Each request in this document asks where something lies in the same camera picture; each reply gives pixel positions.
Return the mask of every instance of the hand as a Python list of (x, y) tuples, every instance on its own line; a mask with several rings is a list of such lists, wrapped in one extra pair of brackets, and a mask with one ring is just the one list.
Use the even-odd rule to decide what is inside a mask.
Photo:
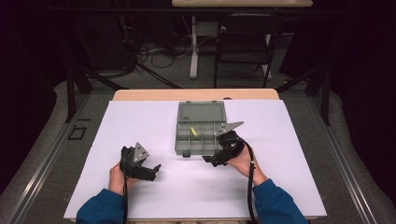
[[(253, 173), (253, 184), (255, 186), (260, 185), (262, 182), (268, 179), (267, 176), (262, 172), (259, 164), (257, 163), (256, 157), (254, 158), (254, 173)], [(228, 164), (233, 166), (241, 175), (248, 177), (250, 170), (250, 155), (248, 153), (248, 147), (244, 146), (241, 153), (235, 157), (227, 161)]]
[[(138, 181), (138, 179), (128, 178), (127, 186), (128, 191), (131, 190), (132, 186)], [(110, 178), (108, 180), (108, 190), (111, 190), (119, 195), (123, 195), (124, 176), (123, 171), (120, 169), (120, 163), (117, 163), (113, 168), (110, 169)]]

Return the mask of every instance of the person's arm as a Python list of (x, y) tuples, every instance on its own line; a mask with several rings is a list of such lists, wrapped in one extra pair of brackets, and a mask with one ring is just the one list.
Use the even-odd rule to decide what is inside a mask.
[[(227, 163), (242, 175), (248, 176), (250, 168), (248, 148), (244, 147), (236, 158), (230, 159)], [(254, 164), (253, 192), (256, 198), (256, 212), (262, 223), (306, 224), (307, 221), (291, 196), (277, 187), (273, 180), (264, 174), (256, 158), (254, 158)]]
[[(127, 180), (128, 191), (137, 179)], [(108, 189), (90, 198), (78, 210), (77, 223), (122, 223), (123, 222), (123, 172), (117, 164), (110, 169)]]

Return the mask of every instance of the gray organizer box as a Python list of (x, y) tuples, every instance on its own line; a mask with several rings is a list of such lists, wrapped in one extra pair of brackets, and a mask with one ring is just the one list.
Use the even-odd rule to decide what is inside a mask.
[(177, 113), (177, 155), (210, 156), (222, 150), (215, 131), (226, 123), (224, 102), (180, 102)]

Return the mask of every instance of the blue sleeve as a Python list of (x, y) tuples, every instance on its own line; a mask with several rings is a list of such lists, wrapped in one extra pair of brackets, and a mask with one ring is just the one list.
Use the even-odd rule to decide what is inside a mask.
[(257, 214), (265, 224), (306, 224), (293, 198), (268, 179), (253, 188)]
[(122, 223), (123, 197), (108, 189), (85, 202), (77, 212), (77, 223)]

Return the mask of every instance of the chair backrest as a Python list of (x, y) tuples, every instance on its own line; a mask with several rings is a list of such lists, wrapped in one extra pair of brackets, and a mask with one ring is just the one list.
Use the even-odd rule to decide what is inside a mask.
[(221, 33), (247, 35), (281, 35), (284, 22), (278, 16), (261, 13), (234, 13), (219, 21), (218, 36)]

